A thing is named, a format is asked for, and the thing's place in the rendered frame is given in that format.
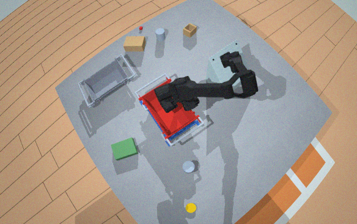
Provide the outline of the tan cardboard box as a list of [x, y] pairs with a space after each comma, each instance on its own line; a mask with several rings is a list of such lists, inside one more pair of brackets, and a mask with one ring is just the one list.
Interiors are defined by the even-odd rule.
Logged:
[[142, 51], [144, 52], [145, 47], [145, 37], [144, 36], [127, 36], [124, 41], [124, 50], [127, 51]]

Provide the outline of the green rectangular block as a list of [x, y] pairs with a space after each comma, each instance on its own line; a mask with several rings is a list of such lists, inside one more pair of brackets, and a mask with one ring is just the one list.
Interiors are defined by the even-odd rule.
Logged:
[[122, 140], [118, 143], [114, 143], [111, 147], [116, 160], [125, 159], [127, 157], [131, 157], [132, 155], [138, 154], [138, 150], [132, 137], [124, 141]]

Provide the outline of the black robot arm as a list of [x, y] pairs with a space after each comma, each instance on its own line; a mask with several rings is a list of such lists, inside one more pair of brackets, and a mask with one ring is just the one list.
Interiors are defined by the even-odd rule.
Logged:
[[[177, 78], [169, 84], [154, 89], [158, 101], [173, 97], [174, 101], [181, 102], [185, 111], [189, 111], [198, 106], [200, 101], [197, 97], [247, 98], [258, 92], [255, 72], [244, 66], [238, 51], [233, 53], [228, 51], [221, 55], [220, 59], [224, 68], [230, 66], [232, 73], [235, 73], [230, 80], [223, 83], [197, 84], [190, 80], [189, 76]], [[234, 93], [232, 87], [239, 78], [242, 94]]]

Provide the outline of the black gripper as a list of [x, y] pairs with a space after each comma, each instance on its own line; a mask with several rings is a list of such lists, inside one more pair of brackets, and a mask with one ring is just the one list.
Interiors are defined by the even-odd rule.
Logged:
[[168, 113], [178, 107], [177, 102], [178, 101], [174, 101], [174, 99], [170, 97], [166, 100], [160, 101], [160, 105], [162, 106], [164, 111]]

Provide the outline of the small tan open box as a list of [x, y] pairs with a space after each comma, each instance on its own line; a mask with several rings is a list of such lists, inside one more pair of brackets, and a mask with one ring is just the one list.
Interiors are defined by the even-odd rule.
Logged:
[[183, 34], [187, 37], [192, 37], [196, 33], [197, 26], [189, 23], [185, 28], [183, 28]]

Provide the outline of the pale blue cylinder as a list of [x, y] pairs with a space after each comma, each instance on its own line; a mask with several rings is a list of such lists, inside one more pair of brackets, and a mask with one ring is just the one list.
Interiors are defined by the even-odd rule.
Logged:
[[183, 164], [183, 170], [185, 173], [187, 174], [190, 174], [194, 171], [194, 163], [191, 162], [191, 161], [186, 161], [184, 164]]
[[164, 33], [164, 29], [161, 29], [161, 28], [157, 29], [155, 34], [156, 34], [156, 39], [158, 41], [163, 41], [166, 38], [165, 37], [165, 33]]

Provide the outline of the blue plastic tray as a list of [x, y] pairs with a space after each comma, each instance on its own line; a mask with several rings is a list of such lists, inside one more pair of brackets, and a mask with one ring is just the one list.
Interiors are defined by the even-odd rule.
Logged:
[[[142, 100], [141, 101], [139, 101], [140, 102], [140, 104], [142, 105]], [[148, 110], [149, 111], [149, 110]], [[149, 113], [150, 113], [150, 111], [149, 111]], [[150, 115], [151, 115], [151, 113], [150, 113]], [[153, 116], [151, 115], [151, 117], [153, 118]], [[159, 127], [159, 129], [161, 130], [161, 132], [163, 132], [162, 131], [162, 129], [160, 128], [160, 126], [158, 125], [158, 123], [156, 122], [156, 120], [153, 118], [153, 120], [155, 121], [155, 123], [157, 124], [157, 126]], [[181, 129], [180, 131], [178, 131], [177, 133], [175, 133], [174, 135], [172, 135], [170, 138], [168, 138], [169, 140], [173, 140], [175, 137], [177, 137], [177, 136], [179, 136], [181, 133], [183, 133], [184, 131], [186, 131], [186, 130], [188, 130], [190, 127], [192, 127], [193, 125], [195, 125], [195, 124], [197, 124], [197, 126], [198, 125], [200, 125], [200, 123], [199, 123], [199, 121], [197, 120], [197, 121], [193, 121], [192, 123], [190, 123], [189, 125], [187, 125], [186, 127], [184, 127], [183, 129]], [[167, 143], [167, 145], [168, 146], [170, 146], [169, 145], [169, 143], [167, 142], [167, 141], [165, 141], [166, 143]]]

